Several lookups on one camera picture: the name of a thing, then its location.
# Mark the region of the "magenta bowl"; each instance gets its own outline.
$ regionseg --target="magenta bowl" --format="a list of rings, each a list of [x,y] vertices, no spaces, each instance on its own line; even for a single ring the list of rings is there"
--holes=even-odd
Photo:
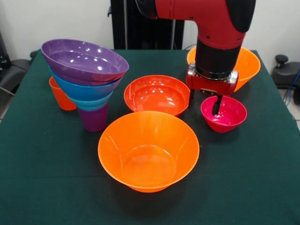
[[[201,104],[201,113],[208,126],[218,132],[227,133],[241,125],[247,118],[247,109],[238,100],[224,96],[220,106],[219,114],[212,115],[212,108],[217,96],[205,99]]]
[[[79,85],[112,83],[129,70],[123,57],[86,41],[50,40],[42,45],[42,53],[58,77]]]

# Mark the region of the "blue bowl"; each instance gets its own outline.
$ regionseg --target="blue bowl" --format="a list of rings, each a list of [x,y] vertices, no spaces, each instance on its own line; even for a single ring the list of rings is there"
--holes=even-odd
[[[58,77],[50,69],[58,86],[68,95],[69,98],[77,101],[96,101],[108,96],[121,82],[122,78],[105,85],[100,86],[83,86],[79,84],[70,83]]]
[[[93,110],[101,109],[102,107],[104,107],[112,94],[113,94],[113,92],[111,92],[108,96],[106,96],[102,99],[98,99],[96,101],[79,101],[79,100],[75,100],[69,96],[68,97],[70,98],[70,100],[72,102],[75,103],[75,105],[78,108],[80,108],[82,110],[86,110],[86,111],[93,111]]]

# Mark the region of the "purple bowl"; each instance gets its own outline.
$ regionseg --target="purple bowl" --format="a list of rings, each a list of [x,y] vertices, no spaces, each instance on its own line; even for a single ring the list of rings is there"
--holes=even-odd
[[[57,76],[79,85],[108,84],[129,70],[117,53],[85,41],[50,40],[42,45],[42,53]]]

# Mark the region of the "blue cable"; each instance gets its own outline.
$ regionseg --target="blue cable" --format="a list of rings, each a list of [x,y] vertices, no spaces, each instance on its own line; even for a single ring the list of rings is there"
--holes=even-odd
[[[292,87],[294,86],[294,84],[298,80],[299,76],[300,76],[300,70],[298,71],[298,73],[297,73],[294,81],[292,82],[292,84],[289,87],[289,90],[288,90],[289,91],[289,102],[288,102],[288,104],[286,106],[288,106],[291,103],[291,99],[292,99]]]

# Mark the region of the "bowl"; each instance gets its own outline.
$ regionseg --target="bowl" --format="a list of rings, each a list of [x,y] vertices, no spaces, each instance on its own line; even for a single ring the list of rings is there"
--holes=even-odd
[[[111,83],[129,70],[123,57],[86,41],[50,40],[42,45],[42,53],[57,76],[79,85]]]
[[[187,54],[187,62],[191,64],[195,62],[196,47],[191,49]],[[240,53],[235,64],[234,70],[239,72],[239,80],[235,88],[235,92],[244,86],[251,78],[258,74],[261,69],[259,58],[247,48],[241,47]]]
[[[122,78],[105,85],[100,86],[83,86],[79,84],[70,83],[58,77],[50,69],[55,81],[60,88],[66,93],[66,95],[77,101],[97,101],[108,96],[113,90],[117,88]]]
[[[217,116],[212,115],[212,108],[216,100],[217,96],[212,96],[205,99],[201,104],[201,113],[212,130],[226,133],[245,121],[247,117],[245,106],[238,100],[227,96],[223,96],[219,114]]]
[[[161,191],[187,176],[200,153],[198,139],[182,120],[164,112],[127,114],[100,137],[98,156],[118,182],[145,192]]]
[[[159,111],[174,116],[188,107],[190,89],[178,79],[149,75],[132,81],[124,91],[124,100],[133,112]]]
[[[79,101],[79,100],[76,100],[76,99],[73,99],[70,97],[69,98],[72,102],[75,103],[75,105],[79,109],[86,110],[86,111],[93,111],[93,110],[98,110],[98,109],[104,107],[112,94],[113,94],[113,92],[111,92],[108,96],[98,99],[96,101]]]

